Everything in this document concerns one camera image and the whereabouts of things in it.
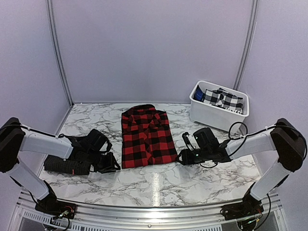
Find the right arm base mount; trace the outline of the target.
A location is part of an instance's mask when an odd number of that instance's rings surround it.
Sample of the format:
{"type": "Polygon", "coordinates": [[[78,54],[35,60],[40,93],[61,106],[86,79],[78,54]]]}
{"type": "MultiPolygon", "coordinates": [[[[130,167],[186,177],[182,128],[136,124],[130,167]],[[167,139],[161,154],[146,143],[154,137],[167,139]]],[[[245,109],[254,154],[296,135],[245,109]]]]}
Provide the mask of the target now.
{"type": "Polygon", "coordinates": [[[245,202],[233,203],[221,207],[220,214],[225,220],[236,220],[241,231],[254,231],[263,217],[264,208],[261,203],[251,205],[245,202]]]}

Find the red black plaid shirt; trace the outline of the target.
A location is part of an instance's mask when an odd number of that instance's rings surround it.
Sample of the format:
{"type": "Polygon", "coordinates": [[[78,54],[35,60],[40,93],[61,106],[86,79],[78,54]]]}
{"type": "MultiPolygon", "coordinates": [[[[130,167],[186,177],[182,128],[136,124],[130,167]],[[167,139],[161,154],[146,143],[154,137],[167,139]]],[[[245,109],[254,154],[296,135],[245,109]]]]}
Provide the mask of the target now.
{"type": "Polygon", "coordinates": [[[175,162],[177,151],[165,111],[152,104],[134,106],[121,114],[123,169],[175,162]]]}

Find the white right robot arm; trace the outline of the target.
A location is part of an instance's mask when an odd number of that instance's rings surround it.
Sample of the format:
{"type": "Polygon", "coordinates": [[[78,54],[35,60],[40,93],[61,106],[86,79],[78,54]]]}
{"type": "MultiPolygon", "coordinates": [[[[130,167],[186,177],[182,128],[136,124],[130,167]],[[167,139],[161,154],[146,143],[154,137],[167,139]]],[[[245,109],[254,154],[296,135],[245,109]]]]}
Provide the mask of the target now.
{"type": "Polygon", "coordinates": [[[238,211],[244,216],[250,215],[269,192],[298,171],[308,156],[304,135],[285,118],[253,133],[229,136],[222,142],[210,128],[202,128],[194,134],[185,132],[182,138],[186,148],[180,151],[176,161],[184,166],[208,161],[217,166],[249,155],[256,160],[262,175],[239,203],[238,211]]]}

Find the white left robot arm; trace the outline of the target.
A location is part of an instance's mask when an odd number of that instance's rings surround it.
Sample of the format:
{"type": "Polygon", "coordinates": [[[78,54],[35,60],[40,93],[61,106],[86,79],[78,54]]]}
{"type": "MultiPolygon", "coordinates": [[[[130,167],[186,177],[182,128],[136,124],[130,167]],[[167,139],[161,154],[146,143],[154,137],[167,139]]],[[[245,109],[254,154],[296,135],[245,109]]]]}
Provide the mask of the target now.
{"type": "Polygon", "coordinates": [[[47,156],[64,162],[86,163],[94,172],[120,170],[108,138],[96,129],[85,136],[50,134],[9,118],[0,128],[0,171],[29,191],[39,207],[57,214],[61,204],[51,186],[33,170],[31,160],[47,156]]]}

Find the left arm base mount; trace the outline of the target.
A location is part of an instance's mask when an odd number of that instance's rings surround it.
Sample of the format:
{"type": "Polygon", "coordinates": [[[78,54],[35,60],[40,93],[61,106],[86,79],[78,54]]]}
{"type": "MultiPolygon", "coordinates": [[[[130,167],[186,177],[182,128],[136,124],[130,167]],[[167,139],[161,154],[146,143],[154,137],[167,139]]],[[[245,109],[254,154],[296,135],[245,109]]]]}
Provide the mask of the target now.
{"type": "Polygon", "coordinates": [[[64,230],[68,230],[71,226],[71,220],[75,217],[77,205],[74,203],[58,201],[57,199],[37,200],[35,209],[39,212],[52,215],[50,224],[54,221],[66,221],[67,226],[64,230]]]}

